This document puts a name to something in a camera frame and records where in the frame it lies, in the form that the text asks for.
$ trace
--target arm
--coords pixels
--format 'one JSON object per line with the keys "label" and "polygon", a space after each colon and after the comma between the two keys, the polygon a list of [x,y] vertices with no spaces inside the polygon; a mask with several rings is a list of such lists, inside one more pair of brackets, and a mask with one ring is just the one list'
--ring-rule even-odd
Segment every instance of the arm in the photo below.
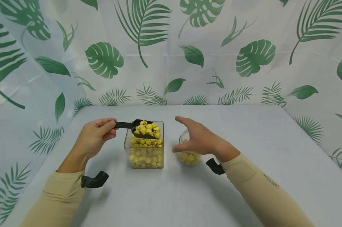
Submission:
{"label": "arm", "polygon": [[75,145],[63,163],[52,173],[41,195],[21,227],[69,227],[85,189],[81,177],[88,160],[99,153],[105,141],[116,136],[116,119],[98,119],[84,125]]}
{"label": "arm", "polygon": [[190,140],[173,147],[173,152],[193,151],[213,154],[230,182],[240,192],[260,222],[266,227],[313,227],[298,204],[271,178],[204,125],[176,117],[190,133]]}
{"label": "arm", "polygon": [[314,226],[283,188],[230,143],[225,142],[215,154],[230,182],[264,226]]}

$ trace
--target hand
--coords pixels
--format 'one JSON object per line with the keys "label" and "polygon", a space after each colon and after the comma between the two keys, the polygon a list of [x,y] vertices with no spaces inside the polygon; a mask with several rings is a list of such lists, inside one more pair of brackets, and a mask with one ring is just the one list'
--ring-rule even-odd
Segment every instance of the hand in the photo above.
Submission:
{"label": "hand", "polygon": [[106,141],[116,137],[115,122],[115,118],[106,118],[85,124],[71,152],[88,159],[97,155]]}
{"label": "hand", "polygon": [[213,154],[221,162],[236,158],[240,152],[228,141],[210,131],[199,122],[185,117],[176,116],[175,120],[187,127],[190,139],[172,148],[172,151],[193,151],[198,154]]}
{"label": "hand", "polygon": [[85,124],[57,172],[73,173],[84,170],[88,160],[99,153],[104,143],[116,137],[115,122],[115,118],[106,118]]}

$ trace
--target forearm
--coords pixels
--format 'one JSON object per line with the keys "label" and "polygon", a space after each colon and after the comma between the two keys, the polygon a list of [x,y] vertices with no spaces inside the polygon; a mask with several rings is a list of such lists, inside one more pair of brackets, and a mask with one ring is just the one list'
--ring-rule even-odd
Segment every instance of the forearm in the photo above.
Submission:
{"label": "forearm", "polygon": [[233,146],[217,153],[230,182],[266,227],[314,226],[298,204]]}
{"label": "forearm", "polygon": [[81,177],[87,158],[70,152],[59,169],[52,173],[42,189],[40,198],[26,215],[21,227],[69,227],[85,189]]}

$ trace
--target transparent jar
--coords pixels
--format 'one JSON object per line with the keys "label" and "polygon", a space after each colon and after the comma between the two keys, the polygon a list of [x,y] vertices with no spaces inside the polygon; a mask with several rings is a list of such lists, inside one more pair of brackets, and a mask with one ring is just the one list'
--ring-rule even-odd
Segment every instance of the transparent jar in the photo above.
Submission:
{"label": "transparent jar", "polygon": [[[157,124],[161,132],[161,137],[157,140],[135,138],[131,129],[126,132],[124,148],[133,169],[161,169],[164,167],[164,123],[162,121],[154,121],[154,123]],[[133,139],[136,139],[138,146],[142,144],[142,147],[135,148]]]}
{"label": "transparent jar", "polygon": [[[190,139],[190,134],[188,130],[182,132],[178,143],[185,143]],[[178,153],[178,158],[180,161],[186,165],[197,165],[201,161],[201,155],[192,151],[182,151]]]}

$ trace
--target white tabletop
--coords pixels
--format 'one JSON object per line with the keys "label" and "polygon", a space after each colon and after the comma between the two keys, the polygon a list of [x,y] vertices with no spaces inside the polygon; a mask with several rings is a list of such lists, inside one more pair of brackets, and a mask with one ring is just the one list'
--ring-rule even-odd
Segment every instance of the white tabletop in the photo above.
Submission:
{"label": "white tabletop", "polygon": [[123,142],[125,129],[92,158],[86,175],[109,174],[102,188],[87,189],[72,226],[209,227],[261,226],[226,175],[205,165],[182,164],[171,152],[186,129],[175,115],[202,122],[230,141],[279,183],[316,226],[342,226],[342,171],[278,106],[86,107],[66,129],[3,226],[18,226],[40,195],[47,177],[73,146],[82,126],[116,117],[165,124],[163,169],[132,169]]}

